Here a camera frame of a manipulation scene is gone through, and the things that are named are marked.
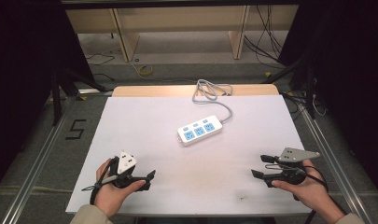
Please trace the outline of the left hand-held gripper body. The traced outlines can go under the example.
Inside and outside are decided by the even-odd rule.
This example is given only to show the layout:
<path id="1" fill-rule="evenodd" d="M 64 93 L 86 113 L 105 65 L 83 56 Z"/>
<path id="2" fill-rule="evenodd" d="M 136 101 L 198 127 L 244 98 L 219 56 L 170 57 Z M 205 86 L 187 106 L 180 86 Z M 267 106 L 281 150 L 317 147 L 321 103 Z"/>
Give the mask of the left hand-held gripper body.
<path id="1" fill-rule="evenodd" d="M 126 188 L 133 182 L 133 170 L 137 164 L 136 159 L 121 151 L 119 156 L 116 156 L 110 161 L 110 176 L 116 176 L 116 179 L 112 181 L 112 184 L 120 189 Z"/>

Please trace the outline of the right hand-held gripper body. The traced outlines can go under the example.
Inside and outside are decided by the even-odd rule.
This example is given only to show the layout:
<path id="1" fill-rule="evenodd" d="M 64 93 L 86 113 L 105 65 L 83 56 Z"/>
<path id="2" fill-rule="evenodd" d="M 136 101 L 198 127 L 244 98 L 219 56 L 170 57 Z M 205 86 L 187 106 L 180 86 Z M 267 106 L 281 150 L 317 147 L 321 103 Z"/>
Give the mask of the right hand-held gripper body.
<path id="1" fill-rule="evenodd" d="M 319 156 L 319 152 L 286 147 L 282 154 L 277 156 L 278 163 L 267 163 L 266 165 L 268 169 L 272 169 L 273 165 L 276 165 L 281 170 L 281 173 L 264 175 L 264 182 L 269 188 L 273 187 L 272 182 L 274 180 L 281 180 L 292 185 L 299 185 L 305 179 L 302 162 L 304 160 L 318 158 Z"/>

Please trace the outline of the person's left hand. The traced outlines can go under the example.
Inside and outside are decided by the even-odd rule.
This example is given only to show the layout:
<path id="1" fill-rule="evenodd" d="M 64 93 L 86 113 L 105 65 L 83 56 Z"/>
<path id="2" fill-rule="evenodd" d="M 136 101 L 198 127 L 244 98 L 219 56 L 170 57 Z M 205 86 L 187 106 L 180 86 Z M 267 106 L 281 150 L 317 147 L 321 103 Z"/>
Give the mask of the person's left hand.
<path id="1" fill-rule="evenodd" d="M 116 188 L 112 184 L 103 185 L 95 196 L 94 205 L 111 218 L 120 210 L 125 199 L 145 184 L 145 180 L 139 180 L 124 189 Z"/>

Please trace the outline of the person's right hand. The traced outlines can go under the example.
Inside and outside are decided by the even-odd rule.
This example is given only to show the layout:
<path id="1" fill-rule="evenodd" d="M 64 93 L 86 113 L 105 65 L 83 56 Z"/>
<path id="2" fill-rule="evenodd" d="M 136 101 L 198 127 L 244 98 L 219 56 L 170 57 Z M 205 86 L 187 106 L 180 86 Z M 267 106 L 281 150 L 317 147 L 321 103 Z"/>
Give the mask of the person's right hand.
<path id="1" fill-rule="evenodd" d="M 293 193 L 304 205 L 316 210 L 319 214 L 325 215 L 332 210 L 333 201 L 325 187 L 309 177 L 299 185 L 291 185 L 280 180 L 274 180 L 272 185 Z"/>

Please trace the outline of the white board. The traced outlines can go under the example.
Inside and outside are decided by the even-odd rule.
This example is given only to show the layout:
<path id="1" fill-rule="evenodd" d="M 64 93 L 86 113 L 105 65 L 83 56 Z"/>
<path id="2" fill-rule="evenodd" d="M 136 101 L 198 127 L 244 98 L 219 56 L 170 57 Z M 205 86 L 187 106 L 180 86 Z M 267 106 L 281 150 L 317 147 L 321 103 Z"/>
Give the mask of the white board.
<path id="1" fill-rule="evenodd" d="M 220 133 L 190 146 L 177 129 L 216 116 Z M 125 151 L 137 160 L 134 175 L 155 177 L 149 190 L 132 194 L 123 215 L 136 217 L 259 217 L 306 214 L 308 208 L 252 176 L 261 155 L 276 156 L 302 143 L 280 95 L 224 96 L 215 105 L 188 97 L 111 97 L 92 139 L 67 205 L 88 203 L 95 171 Z"/>

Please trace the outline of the white power strip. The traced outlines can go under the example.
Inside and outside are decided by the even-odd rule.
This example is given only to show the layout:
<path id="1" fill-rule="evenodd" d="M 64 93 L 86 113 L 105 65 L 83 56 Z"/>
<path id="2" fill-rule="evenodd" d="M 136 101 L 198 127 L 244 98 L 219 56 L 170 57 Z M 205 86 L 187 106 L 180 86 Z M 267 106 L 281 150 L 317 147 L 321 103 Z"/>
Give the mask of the white power strip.
<path id="1" fill-rule="evenodd" d="M 178 128 L 178 141 L 187 147 L 220 133 L 222 129 L 220 120 L 212 115 Z"/>

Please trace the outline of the black metal stand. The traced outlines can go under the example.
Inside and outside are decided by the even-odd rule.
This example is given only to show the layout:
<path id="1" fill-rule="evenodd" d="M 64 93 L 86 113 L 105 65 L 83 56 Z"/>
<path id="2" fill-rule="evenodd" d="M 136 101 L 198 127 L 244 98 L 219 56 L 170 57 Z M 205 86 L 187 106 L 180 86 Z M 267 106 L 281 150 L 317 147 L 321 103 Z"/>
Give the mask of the black metal stand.
<path id="1" fill-rule="evenodd" d="M 296 62 L 284 68 L 282 71 L 274 76 L 268 77 L 263 84 L 272 84 L 276 80 L 285 77 L 292 73 L 293 78 L 289 82 L 289 87 L 292 90 L 298 90 L 300 87 L 305 88 L 305 109 L 310 115 L 311 119 L 315 118 L 314 100 L 314 68 L 312 67 L 311 60 L 308 57 L 300 57 Z"/>
<path id="2" fill-rule="evenodd" d="M 54 110 L 53 125 L 56 125 L 59 122 L 63 114 L 60 90 L 63 90 L 67 96 L 76 97 L 78 95 L 78 88 L 75 84 L 76 81 L 93 87 L 100 92 L 112 91 L 112 89 L 96 83 L 92 74 L 89 74 L 88 76 L 81 75 L 69 68 L 55 70 L 51 75 L 51 95 Z"/>

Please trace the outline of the wooden table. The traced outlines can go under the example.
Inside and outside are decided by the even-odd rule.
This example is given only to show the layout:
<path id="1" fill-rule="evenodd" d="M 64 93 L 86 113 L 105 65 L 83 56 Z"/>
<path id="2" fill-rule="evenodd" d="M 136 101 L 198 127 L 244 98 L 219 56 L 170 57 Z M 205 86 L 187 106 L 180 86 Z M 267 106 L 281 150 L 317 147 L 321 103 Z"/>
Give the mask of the wooden table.
<path id="1" fill-rule="evenodd" d="M 112 93 L 113 97 L 180 97 L 192 96 L 195 85 L 160 85 L 160 86 L 119 86 Z M 232 96 L 278 95 L 273 84 L 232 84 L 223 87 Z"/>

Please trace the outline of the yellow tape roll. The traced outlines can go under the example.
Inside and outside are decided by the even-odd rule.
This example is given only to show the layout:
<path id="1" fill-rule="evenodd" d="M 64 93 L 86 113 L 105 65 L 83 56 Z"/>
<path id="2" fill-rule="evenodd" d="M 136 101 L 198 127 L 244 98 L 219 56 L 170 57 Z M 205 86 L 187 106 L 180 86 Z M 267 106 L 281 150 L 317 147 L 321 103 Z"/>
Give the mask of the yellow tape roll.
<path id="1" fill-rule="evenodd" d="M 139 69 L 138 69 L 138 74 L 141 77 L 148 77 L 152 73 L 153 73 L 153 67 L 152 66 L 143 65 L 143 66 L 140 66 Z"/>

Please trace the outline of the black curtain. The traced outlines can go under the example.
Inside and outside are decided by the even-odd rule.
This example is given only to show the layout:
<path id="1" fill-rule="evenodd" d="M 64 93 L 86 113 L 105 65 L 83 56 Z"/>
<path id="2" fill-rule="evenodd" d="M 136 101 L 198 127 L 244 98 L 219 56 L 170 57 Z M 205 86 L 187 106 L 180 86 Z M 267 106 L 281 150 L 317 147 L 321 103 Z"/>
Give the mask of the black curtain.
<path id="1" fill-rule="evenodd" d="M 0 182 L 70 71 L 93 79 L 62 0 L 0 0 Z"/>
<path id="2" fill-rule="evenodd" d="M 316 89 L 378 189 L 378 0 L 298 2 L 279 61 L 298 60 L 329 16 L 312 54 Z"/>

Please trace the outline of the light wooden desk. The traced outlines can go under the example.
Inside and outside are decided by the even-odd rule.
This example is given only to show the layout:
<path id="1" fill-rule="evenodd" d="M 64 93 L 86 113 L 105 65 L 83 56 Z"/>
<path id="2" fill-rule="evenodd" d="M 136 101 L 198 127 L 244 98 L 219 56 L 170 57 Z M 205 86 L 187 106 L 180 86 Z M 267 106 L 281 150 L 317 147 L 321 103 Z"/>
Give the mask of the light wooden desk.
<path id="1" fill-rule="evenodd" d="M 298 8 L 297 5 L 148 7 L 68 9 L 66 13 L 78 34 L 115 34 L 126 62 L 133 58 L 142 33 L 203 31 L 227 32 L 232 56 L 238 60 L 244 32 L 261 30 L 267 17 L 271 18 L 274 30 L 287 31 Z"/>

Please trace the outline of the aluminium floor rail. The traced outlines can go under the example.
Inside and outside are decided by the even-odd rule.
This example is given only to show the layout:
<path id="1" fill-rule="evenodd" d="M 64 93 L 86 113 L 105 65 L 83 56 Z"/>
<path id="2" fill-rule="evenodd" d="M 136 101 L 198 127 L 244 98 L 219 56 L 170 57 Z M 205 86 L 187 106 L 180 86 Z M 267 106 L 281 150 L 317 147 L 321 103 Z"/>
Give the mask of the aluminium floor rail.
<path id="1" fill-rule="evenodd" d="M 63 103 L 63 113 L 61 115 L 61 118 L 56 122 L 55 125 L 52 126 L 45 143 L 43 144 L 38 156 L 36 157 L 35 162 L 33 163 L 23 184 L 19 187 L 19 191 L 17 192 L 12 204 L 8 208 L 2 224 L 17 224 L 22 211 L 29 200 L 31 192 L 35 187 L 35 183 L 49 158 L 49 154 L 53 150 L 53 147 L 65 123 L 65 119 L 75 101 L 75 97 L 67 97 L 65 102 Z"/>
<path id="2" fill-rule="evenodd" d="M 333 175 L 333 178 L 344 196 L 350 210 L 356 213 L 364 221 L 371 224 L 371 219 L 369 218 L 369 215 L 365 209 L 364 203 L 362 202 L 354 185 L 348 179 L 348 175 L 343 170 L 343 166 L 336 157 L 336 154 L 332 151 L 332 147 L 330 146 L 325 134 L 321 131 L 315 118 L 316 114 L 319 114 L 319 112 L 315 107 L 315 97 L 307 94 L 302 116 L 317 143 L 321 155 L 328 165 L 329 171 Z"/>

